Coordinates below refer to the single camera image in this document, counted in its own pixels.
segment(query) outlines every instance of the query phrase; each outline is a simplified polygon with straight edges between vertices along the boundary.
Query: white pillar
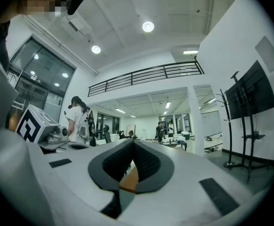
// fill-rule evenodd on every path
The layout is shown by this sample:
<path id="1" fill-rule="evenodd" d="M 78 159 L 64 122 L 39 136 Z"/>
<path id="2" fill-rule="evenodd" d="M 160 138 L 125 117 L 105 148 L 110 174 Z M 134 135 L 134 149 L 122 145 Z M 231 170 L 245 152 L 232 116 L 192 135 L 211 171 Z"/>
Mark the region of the white pillar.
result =
<path id="1" fill-rule="evenodd" d="M 195 154 L 204 156 L 204 130 L 201 111 L 193 86 L 188 86 L 187 95 L 189 98 L 190 109 L 192 113 L 193 125 L 192 131 L 195 131 Z"/>
<path id="2" fill-rule="evenodd" d="M 185 131 L 185 121 L 184 121 L 184 115 L 180 115 L 181 118 L 182 118 L 182 125 L 183 125 L 183 128 L 182 128 L 182 131 Z"/>
<path id="3" fill-rule="evenodd" d="M 173 121 L 174 134 L 176 135 L 178 133 L 178 131 L 176 130 L 175 115 L 172 115 L 172 121 Z"/>

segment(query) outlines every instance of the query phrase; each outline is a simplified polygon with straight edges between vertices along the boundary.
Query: ceiling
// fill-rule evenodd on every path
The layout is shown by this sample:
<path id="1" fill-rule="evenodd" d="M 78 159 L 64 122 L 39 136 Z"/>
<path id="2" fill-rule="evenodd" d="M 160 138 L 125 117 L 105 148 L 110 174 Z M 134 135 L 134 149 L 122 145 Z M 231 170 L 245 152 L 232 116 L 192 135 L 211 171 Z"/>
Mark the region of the ceiling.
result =
<path id="1" fill-rule="evenodd" d="M 98 70 L 137 54 L 144 56 L 163 50 L 171 51 L 176 61 L 192 59 L 182 58 L 182 52 L 198 48 L 211 23 L 215 23 L 211 21 L 213 15 L 218 10 L 226 11 L 232 2 L 218 8 L 214 0 L 84 0 L 67 19 L 33 17 Z M 145 21 L 154 23 L 152 32 L 142 30 Z M 101 47 L 100 54 L 91 52 L 93 45 Z"/>
<path id="2" fill-rule="evenodd" d="M 205 109 L 216 102 L 214 101 L 213 103 L 207 104 L 214 98 L 210 85 L 196 86 L 195 92 L 202 109 Z M 168 101 L 170 101 L 171 104 L 170 107 L 166 109 Z M 120 109 L 124 111 L 125 114 L 121 112 L 117 113 L 119 113 L 119 116 L 125 117 L 130 115 L 136 117 L 155 115 L 163 116 L 165 111 L 167 111 L 166 115 L 181 114 L 190 111 L 187 88 L 165 90 L 159 93 L 149 93 L 129 98 L 120 98 L 95 105 L 99 107 L 99 110 L 100 108 L 103 108 L 111 112 L 117 112 L 115 109 Z"/>

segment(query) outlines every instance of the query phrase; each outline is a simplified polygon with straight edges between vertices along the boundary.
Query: black chair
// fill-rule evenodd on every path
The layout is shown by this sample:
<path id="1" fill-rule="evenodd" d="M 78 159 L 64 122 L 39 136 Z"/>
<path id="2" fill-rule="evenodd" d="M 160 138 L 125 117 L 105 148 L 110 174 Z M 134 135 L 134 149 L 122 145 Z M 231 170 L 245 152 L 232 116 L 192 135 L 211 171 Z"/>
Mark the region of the black chair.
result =
<path id="1" fill-rule="evenodd" d="M 105 142 L 106 143 L 110 143 L 112 142 L 112 140 L 110 139 L 110 133 L 109 133 L 109 126 L 108 125 L 104 125 L 104 138 L 105 138 Z"/>

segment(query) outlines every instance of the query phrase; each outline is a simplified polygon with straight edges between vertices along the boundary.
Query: baseboard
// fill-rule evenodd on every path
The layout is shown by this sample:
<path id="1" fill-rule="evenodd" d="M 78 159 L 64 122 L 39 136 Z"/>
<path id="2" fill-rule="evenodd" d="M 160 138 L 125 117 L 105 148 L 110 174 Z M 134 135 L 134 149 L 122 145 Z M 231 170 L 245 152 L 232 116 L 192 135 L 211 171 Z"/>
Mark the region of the baseboard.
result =
<path id="1" fill-rule="evenodd" d="M 222 152 L 224 153 L 230 153 L 229 150 L 226 150 L 226 149 L 222 149 Z M 232 155 L 234 156 L 238 156 L 238 157 L 241 157 L 242 158 L 242 154 L 241 153 L 236 153 L 236 152 L 232 152 Z M 246 160 L 249 160 L 251 156 L 249 155 L 245 155 L 244 158 Z M 259 162 L 259 163 L 269 163 L 271 164 L 272 166 L 274 166 L 274 160 L 270 160 L 270 159 L 265 159 L 265 158 L 260 158 L 260 157 L 255 157 L 253 156 L 252 157 L 252 161 L 255 161 L 255 162 Z"/>

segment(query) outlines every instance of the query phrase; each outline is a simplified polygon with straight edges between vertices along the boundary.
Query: railing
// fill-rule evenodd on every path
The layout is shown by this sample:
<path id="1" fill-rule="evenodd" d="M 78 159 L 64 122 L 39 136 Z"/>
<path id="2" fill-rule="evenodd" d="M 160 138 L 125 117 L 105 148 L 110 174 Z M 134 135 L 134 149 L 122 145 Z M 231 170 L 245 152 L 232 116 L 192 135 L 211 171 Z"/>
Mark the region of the railing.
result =
<path id="1" fill-rule="evenodd" d="M 159 65 L 151 68 L 137 70 L 131 73 L 126 73 L 92 85 L 89 87 L 88 97 L 146 82 L 198 74 L 204 74 L 204 72 L 196 58 L 194 61 Z"/>

